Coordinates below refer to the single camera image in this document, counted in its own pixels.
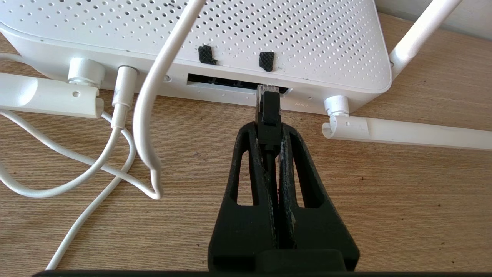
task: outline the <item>router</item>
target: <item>router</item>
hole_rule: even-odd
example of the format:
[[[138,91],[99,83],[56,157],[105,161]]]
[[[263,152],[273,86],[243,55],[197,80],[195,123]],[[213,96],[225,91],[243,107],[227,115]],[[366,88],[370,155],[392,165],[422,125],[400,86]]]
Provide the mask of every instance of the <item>router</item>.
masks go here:
[[[118,67],[146,77],[186,7],[180,0],[3,0],[0,31],[37,71],[67,80],[73,58],[103,65],[101,88]],[[216,65],[200,62],[210,46]],[[270,72],[262,52],[273,53]],[[258,84],[282,93],[281,108],[326,114],[323,101],[347,96],[355,111],[392,82],[373,0],[208,0],[159,95],[254,106]]]

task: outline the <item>wood grain surface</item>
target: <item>wood grain surface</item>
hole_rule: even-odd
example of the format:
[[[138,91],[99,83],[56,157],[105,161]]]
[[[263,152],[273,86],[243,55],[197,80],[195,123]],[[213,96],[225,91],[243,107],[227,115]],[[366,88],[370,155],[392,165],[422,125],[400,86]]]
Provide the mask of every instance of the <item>wood grain surface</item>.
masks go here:
[[[380,19],[392,49],[411,23]],[[0,50],[15,53],[3,37]],[[11,62],[2,62],[0,71],[40,76]],[[491,89],[492,42],[439,30],[387,93],[354,114],[492,131]],[[112,111],[111,92],[101,97]],[[91,157],[110,134],[103,120],[19,114],[61,145]],[[491,152],[327,140],[321,134],[326,116],[282,116],[304,137],[361,251],[358,271],[492,271]],[[252,107],[158,97],[151,129],[164,164],[165,197],[152,200],[122,182],[83,226],[59,268],[206,270],[236,133],[253,119]],[[110,164],[123,165],[127,150],[121,139]],[[0,161],[31,188],[60,185],[87,168],[3,117]],[[149,180],[139,159],[130,173]],[[74,220],[111,179],[100,172],[48,199],[0,186],[0,276],[43,270]],[[242,186],[242,201],[248,202],[246,194]]]

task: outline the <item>white router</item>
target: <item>white router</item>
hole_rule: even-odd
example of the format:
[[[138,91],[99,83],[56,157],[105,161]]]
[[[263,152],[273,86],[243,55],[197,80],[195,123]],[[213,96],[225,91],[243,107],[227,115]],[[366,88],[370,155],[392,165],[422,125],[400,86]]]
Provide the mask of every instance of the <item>white router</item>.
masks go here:
[[[190,22],[157,93],[256,105],[258,84],[274,85],[283,94],[282,109],[328,114],[330,123],[322,131],[330,139],[491,150],[492,132],[348,116],[390,88],[460,2],[434,0],[388,55],[373,0],[208,0],[196,10],[197,18]],[[98,88],[113,89],[118,68],[128,66],[140,72],[139,88],[187,4],[2,0],[0,31],[28,64],[50,79],[77,84],[89,80]],[[262,63],[262,56],[271,58],[270,63]],[[14,78],[5,79],[10,91],[19,87]],[[44,87],[38,89],[54,97],[51,83],[40,83]],[[34,92],[9,94],[0,108],[62,109],[52,113],[99,117],[102,103],[94,102],[94,91],[81,91],[77,99],[66,94],[62,107],[53,107],[46,97],[30,100]],[[137,126],[150,116],[137,110],[151,108],[137,102]],[[151,145],[148,136],[140,136],[143,130],[134,130],[141,156],[139,141]]]

